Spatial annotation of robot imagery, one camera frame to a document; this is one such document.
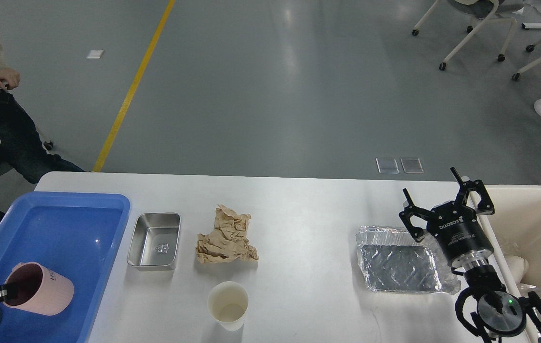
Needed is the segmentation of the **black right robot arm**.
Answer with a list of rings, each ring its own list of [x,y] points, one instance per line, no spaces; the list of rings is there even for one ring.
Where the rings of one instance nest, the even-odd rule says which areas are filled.
[[[495,207],[482,180],[464,180],[451,167],[459,185],[454,200],[432,209],[416,206],[407,189],[399,218],[411,237],[421,242],[432,236],[447,259],[454,275],[463,276],[466,289],[455,302],[458,321],[485,343],[501,342],[521,334],[532,322],[541,335],[541,296],[530,291],[526,297],[508,293],[489,258],[494,249],[478,221],[480,215],[493,215]]]

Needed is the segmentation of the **person's hand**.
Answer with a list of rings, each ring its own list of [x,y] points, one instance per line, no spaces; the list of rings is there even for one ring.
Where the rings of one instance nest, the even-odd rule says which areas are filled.
[[[0,68],[0,88],[11,91],[20,85],[20,73],[13,68]]]

